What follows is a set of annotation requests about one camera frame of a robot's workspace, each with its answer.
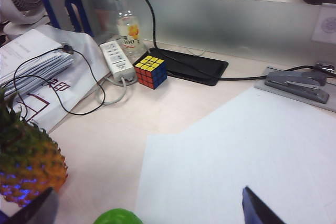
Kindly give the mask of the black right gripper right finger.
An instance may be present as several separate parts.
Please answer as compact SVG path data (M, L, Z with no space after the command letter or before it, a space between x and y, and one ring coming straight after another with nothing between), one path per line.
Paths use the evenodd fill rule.
M242 196L245 223L284 224L284 222L248 186L243 189Z

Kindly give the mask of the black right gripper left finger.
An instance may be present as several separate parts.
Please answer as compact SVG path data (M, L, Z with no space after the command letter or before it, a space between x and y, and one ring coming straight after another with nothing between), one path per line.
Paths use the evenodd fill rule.
M57 210L58 195L49 187L11 217L5 215L5 223L54 223Z

